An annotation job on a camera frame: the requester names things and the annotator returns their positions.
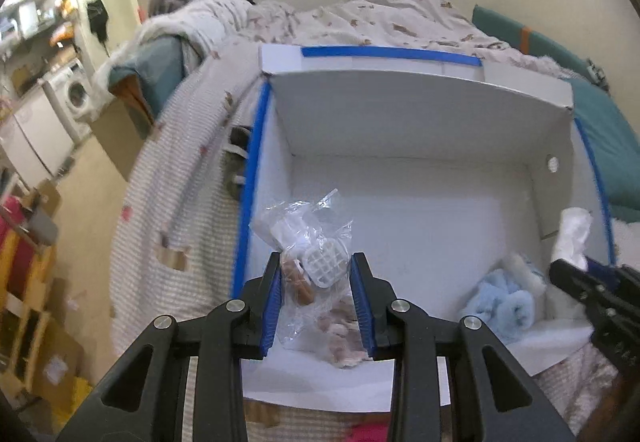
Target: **triangular cutout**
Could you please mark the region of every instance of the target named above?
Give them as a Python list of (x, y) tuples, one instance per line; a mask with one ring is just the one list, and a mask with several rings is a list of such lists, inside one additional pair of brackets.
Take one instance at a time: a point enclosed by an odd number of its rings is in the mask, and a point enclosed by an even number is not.
[(482, 349), (482, 357), (489, 373), (495, 409), (505, 412), (530, 406), (531, 396), (491, 346)]
[(102, 403), (105, 406), (122, 409), (130, 413), (138, 410), (153, 353), (154, 350), (149, 345), (140, 350), (140, 353), (132, 363), (125, 368), (102, 397)]

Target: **floor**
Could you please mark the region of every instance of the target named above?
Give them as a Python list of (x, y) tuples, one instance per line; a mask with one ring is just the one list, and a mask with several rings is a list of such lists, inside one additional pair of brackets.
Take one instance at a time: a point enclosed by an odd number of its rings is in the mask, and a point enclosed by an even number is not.
[(91, 137), (58, 184), (62, 203), (50, 308), (84, 348), (79, 375), (95, 384), (115, 361), (111, 346), (109, 259), (127, 183)]

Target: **white box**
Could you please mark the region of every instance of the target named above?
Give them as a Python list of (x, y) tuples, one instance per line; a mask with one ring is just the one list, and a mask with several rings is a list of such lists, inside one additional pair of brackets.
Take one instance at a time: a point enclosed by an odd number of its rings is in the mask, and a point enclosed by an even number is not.
[[(374, 276), (435, 317), (454, 320), (511, 251), (548, 270), (566, 207), (591, 211), (587, 254), (613, 262), (606, 199), (568, 83), (476, 58), (380, 47), (264, 45), (262, 65), (270, 89), (246, 170), (237, 288), (262, 274), (271, 252), (248, 229), (252, 211), (314, 201), (333, 188), (354, 218), (352, 252), (363, 251)], [(544, 321), (542, 311), (538, 319), (508, 346), (530, 375), (591, 333), (586, 321)], [(276, 339), (264, 361), (243, 363), (249, 398), (329, 411), (390, 407), (391, 361), (339, 370)]]

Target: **washing machine door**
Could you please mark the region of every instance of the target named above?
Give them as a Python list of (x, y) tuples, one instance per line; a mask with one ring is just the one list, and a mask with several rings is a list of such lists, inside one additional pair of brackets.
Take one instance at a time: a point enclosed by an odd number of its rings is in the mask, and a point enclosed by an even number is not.
[(74, 119), (87, 114), (91, 108), (89, 92), (91, 87), (86, 79), (72, 77), (65, 84), (65, 102)]

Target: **round hole in box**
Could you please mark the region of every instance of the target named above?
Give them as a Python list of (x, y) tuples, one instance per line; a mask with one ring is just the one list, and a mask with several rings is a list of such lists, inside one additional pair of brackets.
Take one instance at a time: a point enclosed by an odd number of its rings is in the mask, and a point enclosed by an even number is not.
[(554, 155), (546, 156), (546, 168), (551, 173), (557, 172), (559, 167), (560, 167), (560, 161), (558, 161), (558, 158), (556, 156)]

